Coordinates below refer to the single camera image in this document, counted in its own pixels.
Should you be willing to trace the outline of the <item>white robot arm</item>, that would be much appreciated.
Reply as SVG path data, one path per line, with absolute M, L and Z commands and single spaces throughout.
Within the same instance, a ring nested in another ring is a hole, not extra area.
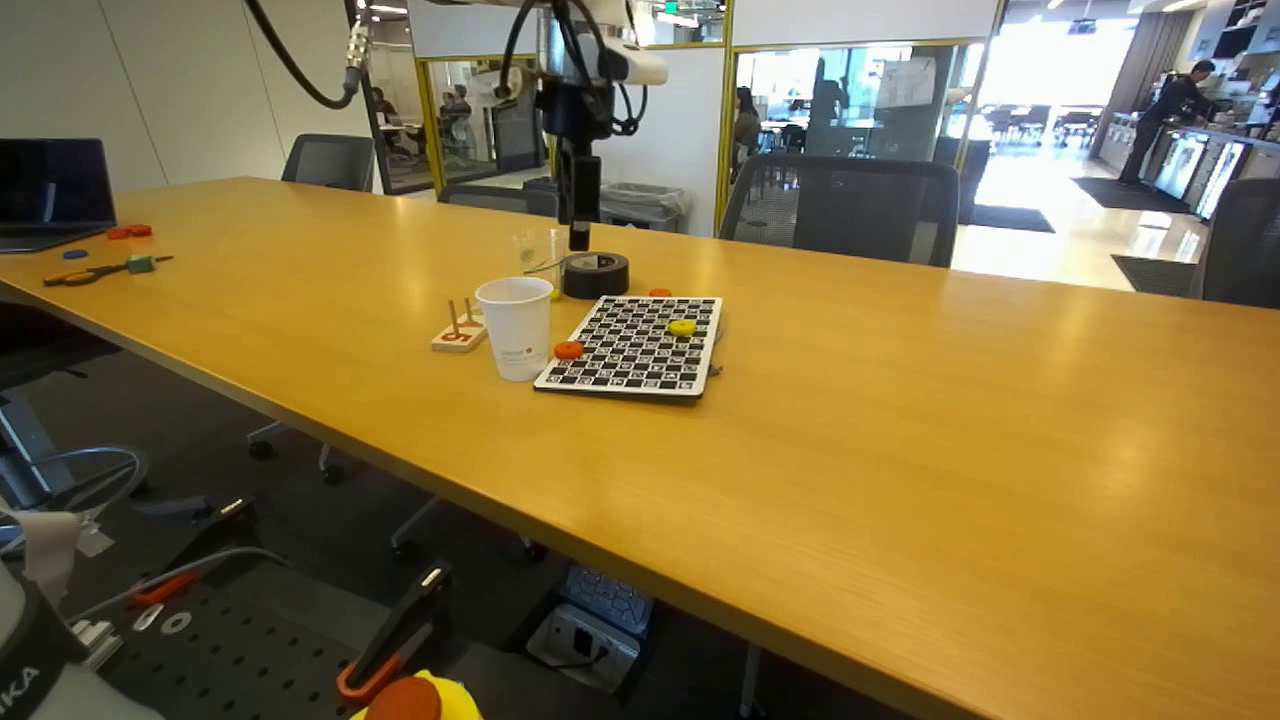
M 633 0 L 406 0 L 419 60 L 497 60 L 497 96 L 531 92 L 552 135 L 568 248 L 601 219 L 596 140 L 636 135 L 670 66 L 636 42 Z

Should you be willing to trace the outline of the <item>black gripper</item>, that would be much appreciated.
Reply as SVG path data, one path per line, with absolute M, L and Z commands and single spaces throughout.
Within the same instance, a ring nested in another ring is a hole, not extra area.
M 591 144 L 613 135 L 613 92 L 549 81 L 537 104 L 546 110 L 546 131 L 555 140 L 555 187 L 559 219 L 568 222 L 568 251 L 587 251 L 591 219 L 601 214 L 601 156 Z

